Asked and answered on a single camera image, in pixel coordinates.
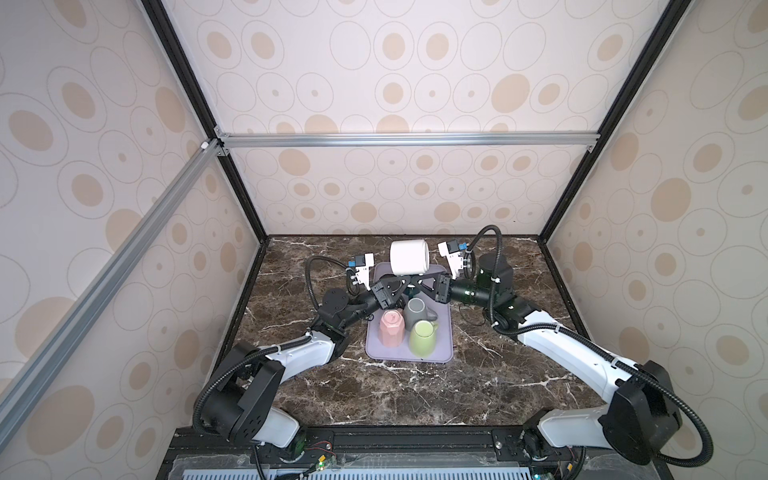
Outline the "white mug red inside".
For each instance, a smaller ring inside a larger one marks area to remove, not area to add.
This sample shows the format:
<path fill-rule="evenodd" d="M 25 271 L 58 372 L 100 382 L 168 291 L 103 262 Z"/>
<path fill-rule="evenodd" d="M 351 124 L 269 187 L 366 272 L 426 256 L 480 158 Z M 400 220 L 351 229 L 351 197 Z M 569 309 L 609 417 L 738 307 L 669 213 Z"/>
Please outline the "white mug red inside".
<path fill-rule="evenodd" d="M 390 245 L 390 268 L 394 275 L 421 275 L 430 268 L 428 244 L 424 239 L 394 241 Z"/>

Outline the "light green mug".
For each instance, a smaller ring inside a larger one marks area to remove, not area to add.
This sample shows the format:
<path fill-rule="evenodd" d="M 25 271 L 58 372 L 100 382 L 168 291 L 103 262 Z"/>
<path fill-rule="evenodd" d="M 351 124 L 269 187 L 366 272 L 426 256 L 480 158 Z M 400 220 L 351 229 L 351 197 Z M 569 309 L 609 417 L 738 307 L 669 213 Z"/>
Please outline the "light green mug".
<path fill-rule="evenodd" d="M 417 358 L 428 358 L 436 349 L 437 330 L 436 322 L 419 321 L 409 335 L 410 352 Z"/>

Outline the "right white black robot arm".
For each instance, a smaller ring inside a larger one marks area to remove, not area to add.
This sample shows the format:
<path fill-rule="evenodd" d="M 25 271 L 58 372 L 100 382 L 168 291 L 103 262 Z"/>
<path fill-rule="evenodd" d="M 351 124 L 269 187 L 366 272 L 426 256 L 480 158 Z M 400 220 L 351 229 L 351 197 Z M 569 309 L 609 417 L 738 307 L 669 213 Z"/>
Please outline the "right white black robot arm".
<path fill-rule="evenodd" d="M 487 225 L 468 243 L 440 243 L 449 270 L 435 279 L 427 276 L 426 245 L 390 256 L 401 263 L 395 273 L 410 277 L 434 301 L 481 307 L 497 333 L 555 361 L 603 400 L 600 408 L 545 411 L 534 420 L 535 439 L 552 447 L 610 448 L 638 465 L 654 459 L 682 468 L 706 465 L 714 455 L 712 435 L 675 394 L 667 371 L 596 345 L 516 293 L 502 242 L 500 229 Z"/>

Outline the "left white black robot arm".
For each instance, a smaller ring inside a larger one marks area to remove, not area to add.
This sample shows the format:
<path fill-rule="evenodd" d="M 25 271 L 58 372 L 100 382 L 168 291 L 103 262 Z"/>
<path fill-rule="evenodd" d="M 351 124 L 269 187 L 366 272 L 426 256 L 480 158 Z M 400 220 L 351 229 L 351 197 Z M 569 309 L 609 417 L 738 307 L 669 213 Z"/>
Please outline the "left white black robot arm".
<path fill-rule="evenodd" d="M 401 265 L 357 295 L 346 288 L 330 289 L 315 306 L 316 317 L 301 337 L 259 348 L 247 342 L 234 346 L 195 400 L 194 430 L 236 446 L 294 447 L 301 426 L 273 406 L 280 385 L 339 358 L 350 343 L 349 330 L 354 325 L 378 311 L 398 308 L 406 289 L 415 285 L 415 277 L 428 270 L 428 265 Z"/>

